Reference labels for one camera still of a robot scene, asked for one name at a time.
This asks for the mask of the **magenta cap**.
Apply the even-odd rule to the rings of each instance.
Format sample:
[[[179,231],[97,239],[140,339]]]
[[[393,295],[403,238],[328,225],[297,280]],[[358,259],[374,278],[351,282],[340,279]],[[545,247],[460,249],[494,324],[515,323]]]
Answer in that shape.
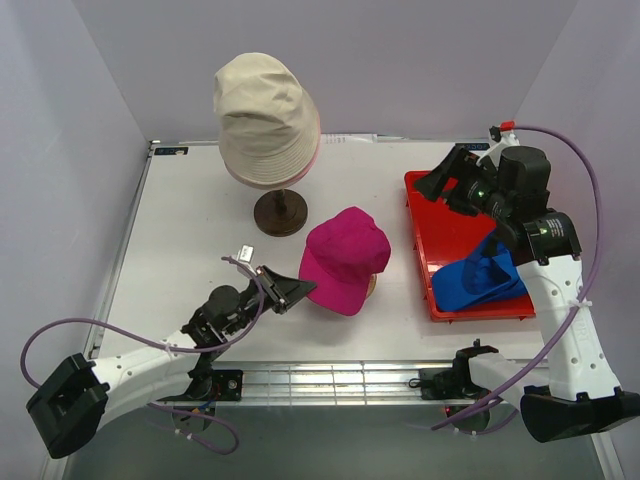
[[[386,269],[391,245],[374,219],[352,206],[319,224],[306,238],[298,275],[316,284],[315,304],[343,316],[363,307],[371,279]]]

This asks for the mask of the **blue hat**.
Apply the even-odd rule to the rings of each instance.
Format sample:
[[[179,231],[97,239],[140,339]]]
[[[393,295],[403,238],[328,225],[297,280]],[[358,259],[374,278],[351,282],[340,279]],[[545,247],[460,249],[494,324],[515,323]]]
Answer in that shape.
[[[462,311],[527,294],[511,252],[494,233],[485,237],[464,259],[441,267],[432,277],[439,310]]]

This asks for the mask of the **pink bucket hat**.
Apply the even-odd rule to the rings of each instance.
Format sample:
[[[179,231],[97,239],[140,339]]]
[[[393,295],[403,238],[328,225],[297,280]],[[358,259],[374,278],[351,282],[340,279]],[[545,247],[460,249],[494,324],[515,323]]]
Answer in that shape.
[[[321,125],[318,114],[290,146],[282,151],[249,160],[225,161],[225,167],[241,183],[270,190],[292,185],[311,169],[319,153]]]

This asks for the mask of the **cream bucket hat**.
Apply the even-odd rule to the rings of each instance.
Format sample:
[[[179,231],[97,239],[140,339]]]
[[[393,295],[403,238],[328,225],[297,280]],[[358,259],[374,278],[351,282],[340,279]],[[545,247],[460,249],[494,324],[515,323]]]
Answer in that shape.
[[[311,126],[318,111],[280,60],[251,52],[236,56],[216,72],[214,113],[225,165],[282,151]]]

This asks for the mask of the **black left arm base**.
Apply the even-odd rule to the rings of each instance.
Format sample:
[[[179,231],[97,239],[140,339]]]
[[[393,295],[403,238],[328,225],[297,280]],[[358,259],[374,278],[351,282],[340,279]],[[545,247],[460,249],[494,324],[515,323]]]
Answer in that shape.
[[[165,397],[173,402],[237,402],[242,398],[244,372],[240,369],[207,370],[197,374],[186,391]]]

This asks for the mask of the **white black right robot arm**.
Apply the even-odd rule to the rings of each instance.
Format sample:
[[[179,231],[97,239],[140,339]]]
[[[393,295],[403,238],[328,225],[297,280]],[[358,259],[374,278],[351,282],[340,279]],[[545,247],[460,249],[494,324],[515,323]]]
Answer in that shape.
[[[523,368],[495,348],[458,351],[455,372],[490,392],[458,415],[473,415],[499,397],[541,443],[605,432],[639,415],[638,394],[622,389],[600,345],[575,227],[547,205],[550,172],[545,153],[534,147],[505,147],[493,162],[455,146],[414,183],[428,201],[442,199],[456,213],[495,221],[496,239],[511,255],[544,341]]]

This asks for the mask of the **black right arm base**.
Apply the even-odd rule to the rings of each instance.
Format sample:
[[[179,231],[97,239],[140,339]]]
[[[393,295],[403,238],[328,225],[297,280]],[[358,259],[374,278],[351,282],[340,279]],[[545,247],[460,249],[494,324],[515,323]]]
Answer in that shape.
[[[420,391],[422,400],[467,399],[480,400],[490,391],[470,381],[467,374],[454,368],[420,369],[418,375],[408,381],[408,387]]]

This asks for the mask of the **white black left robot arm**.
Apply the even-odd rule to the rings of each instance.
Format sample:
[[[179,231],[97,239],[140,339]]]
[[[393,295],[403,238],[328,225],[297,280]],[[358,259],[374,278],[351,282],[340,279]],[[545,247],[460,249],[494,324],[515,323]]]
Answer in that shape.
[[[26,410],[51,458],[75,453],[101,427],[148,404],[207,402],[222,394],[225,384],[213,362],[262,314],[284,314],[317,287],[266,266],[237,267],[248,277],[247,287],[215,288],[176,332],[160,341],[142,339],[141,348],[112,357],[71,355],[37,385]]]

